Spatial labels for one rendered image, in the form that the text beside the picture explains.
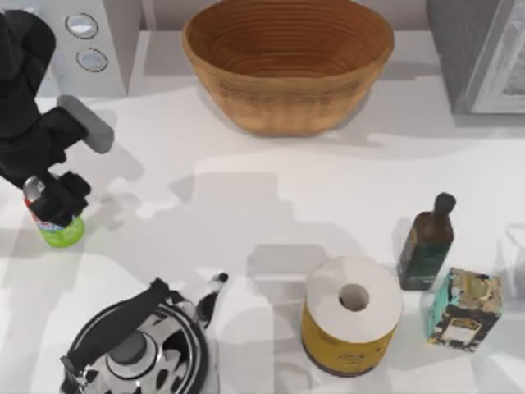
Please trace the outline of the pale microwave oven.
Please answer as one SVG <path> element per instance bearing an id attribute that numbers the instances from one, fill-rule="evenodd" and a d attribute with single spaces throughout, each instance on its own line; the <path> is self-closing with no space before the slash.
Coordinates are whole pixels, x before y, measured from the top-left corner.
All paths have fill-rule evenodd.
<path id="1" fill-rule="evenodd" d="M 67 16 L 86 13 L 98 22 L 92 39 L 77 39 L 65 27 Z M 141 0 L 40 0 L 39 15 L 57 39 L 52 75 L 58 92 L 77 97 L 124 97 L 128 94 L 142 16 Z M 108 59 L 99 73 L 83 70 L 76 53 L 96 48 Z"/>

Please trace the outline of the green and red can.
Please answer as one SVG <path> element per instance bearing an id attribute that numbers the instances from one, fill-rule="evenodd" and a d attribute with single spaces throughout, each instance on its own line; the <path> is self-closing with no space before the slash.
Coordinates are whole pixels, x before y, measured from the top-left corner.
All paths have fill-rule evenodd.
<path id="1" fill-rule="evenodd" d="M 81 217 L 72 216 L 71 222 L 63 226 L 54 221 L 44 221 L 37 217 L 30 204 L 42 199 L 44 183 L 36 176 L 28 178 L 23 187 L 26 208 L 29 210 L 43 240 L 54 248 L 67 248 L 74 245 L 84 235 L 85 224 Z"/>

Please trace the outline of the brown woven basket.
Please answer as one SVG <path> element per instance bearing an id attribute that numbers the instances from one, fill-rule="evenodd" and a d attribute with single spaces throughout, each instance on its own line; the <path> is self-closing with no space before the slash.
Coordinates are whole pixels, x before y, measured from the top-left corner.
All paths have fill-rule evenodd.
<path id="1" fill-rule="evenodd" d="M 188 20 L 182 45 L 210 99 L 240 129 L 307 137 L 355 109 L 395 36 L 355 0 L 220 0 Z"/>

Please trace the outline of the silver and black kettle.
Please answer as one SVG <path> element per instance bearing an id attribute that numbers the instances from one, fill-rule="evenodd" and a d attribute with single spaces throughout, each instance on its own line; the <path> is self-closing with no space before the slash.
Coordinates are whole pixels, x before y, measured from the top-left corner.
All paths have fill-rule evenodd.
<path id="1" fill-rule="evenodd" d="M 157 278 L 96 314 L 61 357 L 59 394 L 220 394 L 217 343 L 206 330 L 227 273 L 197 302 Z"/>

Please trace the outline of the dark green bottle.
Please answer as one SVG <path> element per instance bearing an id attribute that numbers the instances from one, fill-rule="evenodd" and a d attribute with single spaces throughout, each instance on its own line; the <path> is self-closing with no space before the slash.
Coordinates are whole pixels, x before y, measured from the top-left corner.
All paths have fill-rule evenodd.
<path id="1" fill-rule="evenodd" d="M 402 290 L 432 287 L 454 241 L 450 214 L 455 205 L 453 195 L 439 193 L 433 210 L 420 212 L 413 220 L 396 266 Z"/>

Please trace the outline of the grey cabinet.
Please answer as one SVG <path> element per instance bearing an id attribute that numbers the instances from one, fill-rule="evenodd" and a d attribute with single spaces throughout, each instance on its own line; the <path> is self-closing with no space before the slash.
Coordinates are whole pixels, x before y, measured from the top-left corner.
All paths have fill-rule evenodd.
<path id="1" fill-rule="evenodd" d="M 525 115 L 525 0 L 427 0 L 452 112 Z"/>

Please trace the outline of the white paper roll yellow wrapper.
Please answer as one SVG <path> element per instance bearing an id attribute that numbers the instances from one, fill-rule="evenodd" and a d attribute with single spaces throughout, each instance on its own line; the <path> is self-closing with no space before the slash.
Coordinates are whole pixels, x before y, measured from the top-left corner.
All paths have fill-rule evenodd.
<path id="1" fill-rule="evenodd" d="M 381 362 L 403 311 L 394 276 L 366 257 L 336 257 L 306 280 L 301 342 L 321 370 L 357 377 Z"/>

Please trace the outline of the teal and gold box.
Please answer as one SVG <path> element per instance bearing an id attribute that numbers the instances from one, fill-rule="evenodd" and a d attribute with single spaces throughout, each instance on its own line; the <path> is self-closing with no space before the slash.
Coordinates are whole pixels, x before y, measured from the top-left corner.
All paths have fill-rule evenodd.
<path id="1" fill-rule="evenodd" d="M 502 312 L 503 291 L 499 276 L 451 268 L 427 316 L 427 342 L 474 352 Z"/>

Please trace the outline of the round silver microwave knob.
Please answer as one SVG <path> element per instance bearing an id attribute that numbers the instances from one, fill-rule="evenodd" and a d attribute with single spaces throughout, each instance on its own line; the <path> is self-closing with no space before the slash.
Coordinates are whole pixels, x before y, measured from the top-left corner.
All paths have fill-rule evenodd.
<path id="1" fill-rule="evenodd" d="M 108 67 L 107 56 L 96 48 L 85 48 L 79 50 L 75 59 L 77 64 L 85 71 L 99 73 Z"/>
<path id="2" fill-rule="evenodd" d="M 98 22 L 86 13 L 67 16 L 65 27 L 77 39 L 92 39 L 98 33 Z"/>

